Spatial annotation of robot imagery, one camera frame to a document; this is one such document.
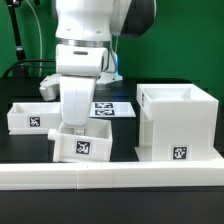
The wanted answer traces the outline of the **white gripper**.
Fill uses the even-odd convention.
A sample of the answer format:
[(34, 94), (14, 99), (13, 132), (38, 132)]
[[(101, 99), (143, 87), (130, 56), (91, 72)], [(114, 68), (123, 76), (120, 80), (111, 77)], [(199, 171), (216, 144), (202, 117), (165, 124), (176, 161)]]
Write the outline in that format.
[(85, 127), (90, 115), (96, 79), (62, 75), (60, 102), (62, 121), (67, 126)]

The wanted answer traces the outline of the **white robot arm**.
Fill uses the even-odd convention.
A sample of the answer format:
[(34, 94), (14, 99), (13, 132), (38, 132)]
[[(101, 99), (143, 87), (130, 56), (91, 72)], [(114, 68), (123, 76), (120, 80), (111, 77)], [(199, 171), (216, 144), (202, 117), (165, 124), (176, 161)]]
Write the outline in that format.
[(109, 67), (111, 37), (139, 37), (153, 24), (156, 0), (56, 0), (56, 72), (62, 121), (84, 128), (97, 79)]

